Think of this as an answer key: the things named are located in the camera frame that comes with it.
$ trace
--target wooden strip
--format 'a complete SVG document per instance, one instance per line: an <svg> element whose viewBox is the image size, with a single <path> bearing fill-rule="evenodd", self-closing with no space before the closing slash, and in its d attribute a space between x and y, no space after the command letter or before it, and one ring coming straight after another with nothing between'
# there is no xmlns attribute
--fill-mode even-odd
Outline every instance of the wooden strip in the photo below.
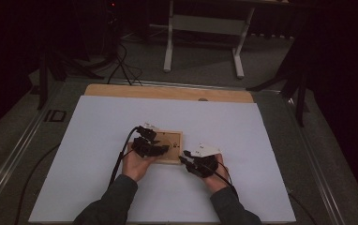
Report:
<svg viewBox="0 0 358 225"><path fill-rule="evenodd" d="M209 100L222 102L253 103L247 91L195 89L183 87L126 86L112 84L90 84L85 90L86 96L122 97L122 98L159 98L177 100Z"/></svg>

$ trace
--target white sheet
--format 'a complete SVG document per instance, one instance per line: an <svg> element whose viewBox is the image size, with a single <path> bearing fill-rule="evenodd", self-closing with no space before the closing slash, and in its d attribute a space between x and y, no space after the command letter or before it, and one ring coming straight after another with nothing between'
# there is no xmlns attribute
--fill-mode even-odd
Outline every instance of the white sheet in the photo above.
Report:
<svg viewBox="0 0 358 225"><path fill-rule="evenodd" d="M29 221L70 222L100 199L127 134L144 122L183 131L186 150L219 147L247 210L267 223L295 221L256 104L88 96L77 105ZM139 182L128 222L218 222L209 196L185 166L155 164Z"/></svg>

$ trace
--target wooden board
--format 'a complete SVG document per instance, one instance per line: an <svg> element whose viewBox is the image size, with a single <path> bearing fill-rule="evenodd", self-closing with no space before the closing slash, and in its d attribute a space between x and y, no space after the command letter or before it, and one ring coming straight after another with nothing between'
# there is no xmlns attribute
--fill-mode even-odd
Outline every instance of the wooden board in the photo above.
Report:
<svg viewBox="0 0 358 225"><path fill-rule="evenodd" d="M155 140L160 141L157 145L169 145L170 149L160 156L156 163L180 164L179 156L182 154L183 135L179 131L157 130Z"/></svg>
<svg viewBox="0 0 358 225"><path fill-rule="evenodd" d="M222 102L253 103L251 94L247 91L156 87L156 86L127 86L113 84L90 84L85 90L86 96L122 97L122 98L157 98L177 100L208 100Z"/></svg>

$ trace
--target dark sleeve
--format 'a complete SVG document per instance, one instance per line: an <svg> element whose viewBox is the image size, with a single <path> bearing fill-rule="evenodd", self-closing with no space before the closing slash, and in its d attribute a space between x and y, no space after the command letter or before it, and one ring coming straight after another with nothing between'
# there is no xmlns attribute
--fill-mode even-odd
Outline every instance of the dark sleeve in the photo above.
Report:
<svg viewBox="0 0 358 225"><path fill-rule="evenodd" d="M212 205L223 225L256 225L261 220L247 211L237 200L230 187L225 187L211 196Z"/></svg>
<svg viewBox="0 0 358 225"><path fill-rule="evenodd" d="M138 184L125 175L119 175L102 198L90 203L76 217L74 225L126 224L127 211L132 204Z"/></svg>

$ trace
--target wrist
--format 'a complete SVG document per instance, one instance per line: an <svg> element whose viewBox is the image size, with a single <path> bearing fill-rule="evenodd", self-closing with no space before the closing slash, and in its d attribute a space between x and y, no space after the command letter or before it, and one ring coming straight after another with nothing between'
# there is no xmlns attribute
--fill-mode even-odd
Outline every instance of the wrist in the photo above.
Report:
<svg viewBox="0 0 358 225"><path fill-rule="evenodd" d="M205 178L203 181L212 194L215 194L216 192L228 186L226 183L217 181L216 179Z"/></svg>
<svg viewBox="0 0 358 225"><path fill-rule="evenodd" d="M141 180L139 176L134 172L123 172L123 175L129 177L131 180L135 181L136 183L138 183L138 181Z"/></svg>

